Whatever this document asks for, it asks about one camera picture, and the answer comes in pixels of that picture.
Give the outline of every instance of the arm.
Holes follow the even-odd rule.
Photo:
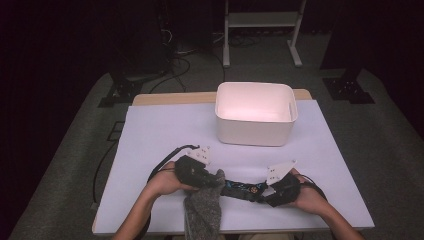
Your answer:
[[[195,190],[182,184],[173,171],[174,162],[168,162],[144,187],[131,208],[128,216],[112,239],[134,239],[143,229],[156,199],[179,189]]]
[[[299,174],[296,169],[293,169],[292,173]],[[298,178],[301,182],[306,181],[301,176],[298,176]],[[305,212],[320,216],[325,223],[327,223],[338,240],[364,239],[349,222],[313,188],[306,186],[302,187],[298,198],[292,205]]]

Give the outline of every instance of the white metal stand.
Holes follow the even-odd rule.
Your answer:
[[[236,27],[294,27],[291,40],[287,41],[294,65],[302,66],[299,54],[296,50],[296,41],[299,34],[300,24],[302,23],[303,12],[305,10],[306,0],[302,0],[299,11],[297,12],[256,12],[256,13],[230,13],[228,1],[225,1],[225,26],[224,26],[224,47],[223,47],[223,65],[230,66],[230,48],[228,45],[228,29]]]

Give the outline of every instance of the gray sock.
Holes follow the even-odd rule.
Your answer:
[[[185,235],[187,240],[216,240],[221,225],[219,197],[225,185],[225,173],[216,173],[217,187],[202,187],[184,199]]]

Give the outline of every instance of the white paper sheet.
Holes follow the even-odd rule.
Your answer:
[[[175,148],[210,146],[207,170],[223,169],[233,181],[266,180],[267,166],[297,160],[296,168],[312,178],[328,200],[358,228],[374,223],[351,177],[327,123],[314,100],[297,101],[299,117],[282,147],[228,145],[216,137],[214,104],[130,107],[118,151],[93,225],[95,234],[114,233],[125,219],[152,169]],[[177,160],[184,152],[177,155]],[[185,193],[160,197],[152,211],[150,233],[183,233]],[[327,228],[317,216],[292,207],[272,208],[220,198],[222,231],[281,231]]]

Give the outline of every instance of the storage box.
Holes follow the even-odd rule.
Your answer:
[[[298,117],[293,89],[255,82],[219,85],[215,113],[221,142],[257,146],[286,144]]]

